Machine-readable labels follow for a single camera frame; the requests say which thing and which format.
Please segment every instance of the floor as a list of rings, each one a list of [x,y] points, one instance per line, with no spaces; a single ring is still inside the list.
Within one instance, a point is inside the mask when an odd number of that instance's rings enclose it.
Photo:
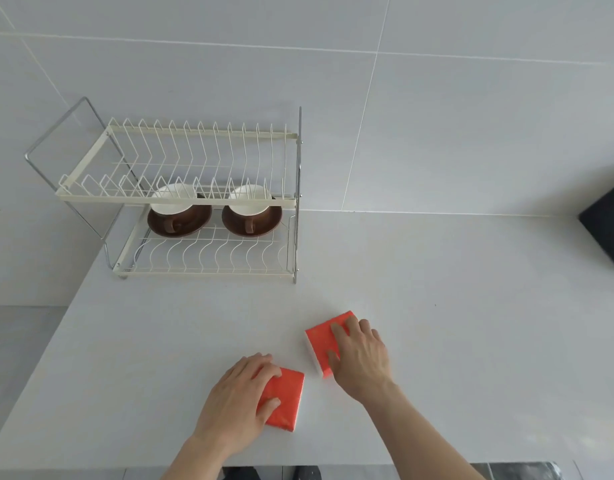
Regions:
[[[66,307],[0,306],[0,428],[22,393]],[[561,480],[549,463],[479,463],[487,480]],[[159,480],[165,467],[115,470],[0,471],[0,480]],[[294,467],[256,467],[261,480],[291,480]],[[335,480],[397,480],[392,465],[329,465],[323,478]]]

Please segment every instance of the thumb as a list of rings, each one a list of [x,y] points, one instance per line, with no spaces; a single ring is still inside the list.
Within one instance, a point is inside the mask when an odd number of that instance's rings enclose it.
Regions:
[[[340,359],[338,355],[333,350],[327,351],[327,358],[329,359],[329,367],[331,367],[331,371],[334,372],[334,375],[338,373],[338,369],[340,368]]]
[[[258,410],[258,414],[255,416],[258,420],[264,424],[271,416],[271,413],[280,406],[280,399],[274,397],[273,399],[269,399],[266,403],[264,403],[260,409]]]

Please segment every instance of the person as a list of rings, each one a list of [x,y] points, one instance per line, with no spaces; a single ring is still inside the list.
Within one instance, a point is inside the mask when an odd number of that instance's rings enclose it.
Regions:
[[[391,377],[387,347],[367,320],[350,317],[349,334],[332,324],[340,356],[329,351],[336,382],[361,403],[401,480],[482,480],[482,476],[412,406]],[[191,437],[163,480],[215,480],[223,463],[262,432],[279,399],[256,412],[264,386],[280,369],[271,355],[243,357],[211,389]]]

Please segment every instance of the person's left hand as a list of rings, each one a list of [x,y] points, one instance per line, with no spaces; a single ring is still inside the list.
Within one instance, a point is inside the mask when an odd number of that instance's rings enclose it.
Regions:
[[[275,397],[256,413],[264,386],[282,375],[272,359],[260,353],[240,359],[211,389],[200,412],[193,437],[218,447],[225,460],[249,446],[280,405]]]

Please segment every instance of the lower rack shelf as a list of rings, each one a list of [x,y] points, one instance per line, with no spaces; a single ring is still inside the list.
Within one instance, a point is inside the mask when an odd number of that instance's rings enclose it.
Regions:
[[[278,227],[260,237],[240,237],[225,228],[215,207],[209,222],[184,237],[161,237],[147,225],[149,205],[125,243],[113,272],[136,275],[252,275],[296,273],[296,214],[285,210]]]

